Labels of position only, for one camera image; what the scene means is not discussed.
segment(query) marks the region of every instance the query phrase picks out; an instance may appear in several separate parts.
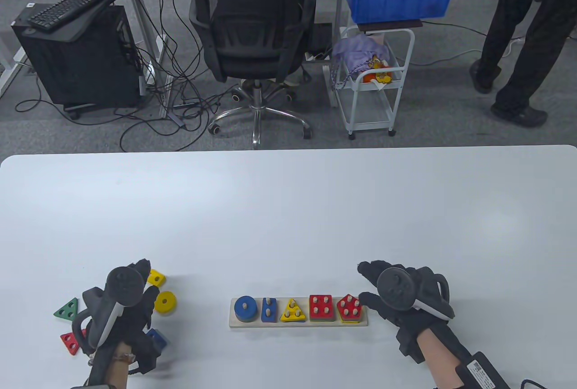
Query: keyboard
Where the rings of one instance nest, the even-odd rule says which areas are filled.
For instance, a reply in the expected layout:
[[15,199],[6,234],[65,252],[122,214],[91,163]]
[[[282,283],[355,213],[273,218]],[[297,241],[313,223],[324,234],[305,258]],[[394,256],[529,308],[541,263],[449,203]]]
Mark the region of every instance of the keyboard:
[[27,22],[42,31],[56,30],[102,0],[62,0],[28,18]]

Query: white desk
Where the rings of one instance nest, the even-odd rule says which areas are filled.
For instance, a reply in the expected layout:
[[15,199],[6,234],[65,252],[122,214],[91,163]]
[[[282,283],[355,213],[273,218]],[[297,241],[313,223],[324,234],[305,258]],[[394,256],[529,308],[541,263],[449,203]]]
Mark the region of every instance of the white desk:
[[229,329],[231,297],[358,294],[362,260],[445,274],[472,351],[512,389],[575,387],[570,146],[14,156],[0,167],[4,387],[88,375],[52,313],[146,257],[179,308],[147,388],[432,388],[376,313],[365,328]]

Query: black glove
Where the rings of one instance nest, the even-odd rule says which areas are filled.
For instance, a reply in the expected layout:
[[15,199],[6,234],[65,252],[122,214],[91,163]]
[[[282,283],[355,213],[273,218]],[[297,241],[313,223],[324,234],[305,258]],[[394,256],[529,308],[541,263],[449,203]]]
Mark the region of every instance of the black glove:
[[[140,260],[136,264],[128,265],[128,267],[136,269],[146,282],[148,275],[150,275],[149,261]],[[158,293],[158,287],[150,286],[143,293],[140,302],[133,307],[124,308],[122,315],[114,322],[106,341],[96,350],[88,379],[89,385],[105,383],[105,375],[114,356],[114,350],[120,342],[124,342],[132,348],[132,353],[138,362],[138,368],[130,371],[130,374],[136,372],[144,374],[156,368],[156,358],[160,356],[160,350],[155,346],[153,339],[142,330],[144,327],[150,329],[154,302]],[[87,325],[87,337],[91,323],[92,321],[89,321]]]
[[[418,276],[418,272],[414,267],[404,267],[403,265],[390,265],[386,261],[363,261],[359,263],[357,270],[371,284],[377,286],[377,279],[380,274],[390,268],[398,267],[409,273],[409,275]],[[362,292],[359,294],[359,301],[362,305],[366,305],[370,309],[374,309],[381,315],[383,319],[391,321],[393,325],[398,327],[396,339],[400,344],[399,350],[405,356],[410,356],[417,364],[425,360],[421,349],[417,344],[417,337],[429,329],[433,325],[446,325],[447,322],[441,320],[422,309],[410,308],[407,311],[396,311],[389,307],[381,296],[370,292]]]

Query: purple cloth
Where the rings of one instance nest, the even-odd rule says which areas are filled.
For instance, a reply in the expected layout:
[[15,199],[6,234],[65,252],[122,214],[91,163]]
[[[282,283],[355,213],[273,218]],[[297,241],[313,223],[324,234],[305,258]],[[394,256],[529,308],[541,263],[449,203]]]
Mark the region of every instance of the purple cloth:
[[349,74],[364,72],[371,69],[369,62],[376,55],[381,61],[388,63],[390,55],[389,49],[384,45],[379,45],[370,37],[358,34],[355,37],[345,37],[340,39],[332,49],[332,56],[335,60],[335,68],[341,60],[347,66]]

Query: yellow triangle block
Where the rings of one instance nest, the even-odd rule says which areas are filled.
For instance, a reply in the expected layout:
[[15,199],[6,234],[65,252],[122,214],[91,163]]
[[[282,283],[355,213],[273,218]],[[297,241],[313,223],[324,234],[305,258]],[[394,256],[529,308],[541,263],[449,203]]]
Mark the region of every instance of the yellow triangle block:
[[283,314],[280,317],[280,321],[284,323],[289,323],[290,321],[306,321],[307,316],[298,306],[297,301],[291,299],[288,301],[288,305],[285,308]]

